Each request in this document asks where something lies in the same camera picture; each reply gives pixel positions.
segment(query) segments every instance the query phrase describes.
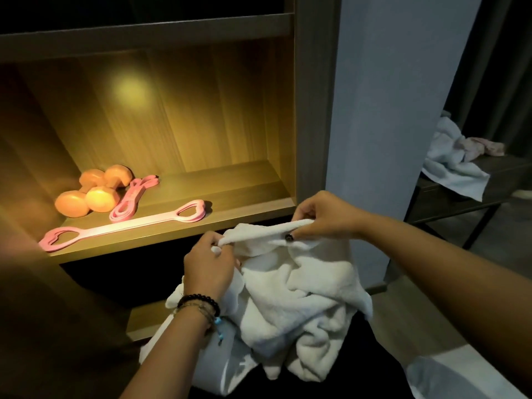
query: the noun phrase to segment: orange dumbbell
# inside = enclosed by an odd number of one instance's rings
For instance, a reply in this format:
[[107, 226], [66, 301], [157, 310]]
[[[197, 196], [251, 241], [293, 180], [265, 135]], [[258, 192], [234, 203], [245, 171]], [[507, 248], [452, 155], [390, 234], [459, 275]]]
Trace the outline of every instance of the orange dumbbell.
[[79, 183], [81, 189], [63, 192], [55, 200], [57, 211], [67, 217], [83, 217], [89, 213], [89, 206], [85, 201], [87, 192], [95, 186], [105, 183], [104, 172], [99, 169], [89, 169], [81, 174]]
[[124, 188], [133, 179], [131, 171], [123, 165], [113, 165], [105, 171], [105, 184], [89, 190], [85, 201], [89, 208], [98, 213], [107, 213], [120, 201], [117, 188]]

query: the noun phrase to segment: shelf board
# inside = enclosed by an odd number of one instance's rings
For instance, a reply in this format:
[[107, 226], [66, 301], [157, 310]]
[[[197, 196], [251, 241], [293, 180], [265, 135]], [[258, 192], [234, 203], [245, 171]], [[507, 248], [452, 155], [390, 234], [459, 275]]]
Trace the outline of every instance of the shelf board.
[[[84, 239], [50, 253], [51, 260], [57, 264], [71, 262], [234, 227], [239, 222], [256, 222], [289, 215], [295, 209], [294, 201], [282, 181], [271, 164], [264, 160], [163, 176], [159, 185], [143, 194], [134, 218], [169, 212], [195, 199], [212, 204], [212, 212], [201, 221], [168, 221]], [[63, 226], [87, 229], [106, 224], [110, 224], [108, 213], [90, 213], [85, 217], [66, 219]], [[63, 236], [58, 243], [75, 235], [66, 233]]]
[[[378, 283], [366, 288], [369, 295], [384, 293], [386, 290], [386, 283]], [[172, 310], [164, 306], [165, 303], [166, 301], [152, 302], [131, 310], [126, 334], [132, 341], [136, 342], [142, 339], [148, 339], [155, 335], [159, 326], [162, 325], [167, 316], [172, 312]]]
[[291, 13], [13, 33], [0, 35], [0, 63], [275, 38], [292, 33]]

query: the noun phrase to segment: black beaded bracelet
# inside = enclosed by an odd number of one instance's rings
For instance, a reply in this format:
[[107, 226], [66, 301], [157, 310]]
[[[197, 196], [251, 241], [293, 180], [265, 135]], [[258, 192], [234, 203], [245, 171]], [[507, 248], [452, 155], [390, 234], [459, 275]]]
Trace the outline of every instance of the black beaded bracelet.
[[220, 316], [220, 307], [218, 306], [217, 302], [213, 300], [212, 298], [208, 297], [207, 295], [201, 295], [201, 294], [190, 294], [190, 295], [183, 295], [183, 298], [181, 298], [177, 304], [177, 308], [182, 306], [185, 302], [188, 301], [203, 301], [208, 303], [212, 308], [214, 308], [214, 317], [217, 318]]

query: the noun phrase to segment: forearm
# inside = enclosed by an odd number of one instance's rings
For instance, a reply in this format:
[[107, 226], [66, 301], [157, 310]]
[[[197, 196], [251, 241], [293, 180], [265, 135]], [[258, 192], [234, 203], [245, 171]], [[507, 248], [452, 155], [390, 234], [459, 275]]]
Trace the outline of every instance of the forearm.
[[208, 326], [206, 317], [197, 308], [190, 306], [179, 311], [121, 399], [186, 398]]
[[530, 393], [531, 281], [383, 216], [372, 216], [362, 237], [395, 261], [482, 355]]

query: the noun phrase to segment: person's lap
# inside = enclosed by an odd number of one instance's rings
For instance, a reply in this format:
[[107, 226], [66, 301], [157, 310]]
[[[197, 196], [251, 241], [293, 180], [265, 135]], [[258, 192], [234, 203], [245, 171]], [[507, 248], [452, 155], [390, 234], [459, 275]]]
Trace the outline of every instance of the person's lap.
[[[278, 379], [270, 381], [259, 366], [228, 397], [249, 399], [250, 394], [257, 392], [271, 397], [287, 393], [308, 397], [353, 393], [360, 397], [413, 398], [403, 368], [377, 342], [361, 312], [353, 317], [342, 349], [325, 381], [304, 382], [286, 368]], [[208, 397], [215, 395], [194, 387], [190, 390], [189, 398]]]

